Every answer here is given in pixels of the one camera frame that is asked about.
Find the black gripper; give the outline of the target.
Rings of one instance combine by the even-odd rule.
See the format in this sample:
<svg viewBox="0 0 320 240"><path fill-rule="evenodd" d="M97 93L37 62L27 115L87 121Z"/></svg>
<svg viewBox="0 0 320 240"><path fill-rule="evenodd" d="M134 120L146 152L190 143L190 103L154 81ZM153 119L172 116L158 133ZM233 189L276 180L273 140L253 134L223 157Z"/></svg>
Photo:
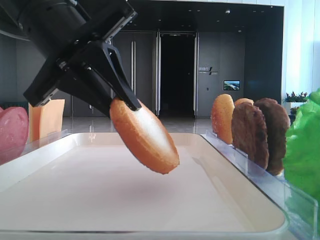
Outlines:
<svg viewBox="0 0 320 240"><path fill-rule="evenodd" d="M110 44L136 14L124 0L114 0L94 15L78 1L25 0L23 31L46 60L24 97L37 107L61 90L72 95L74 117L109 117L111 87L131 110L139 110L120 53Z"/></svg>

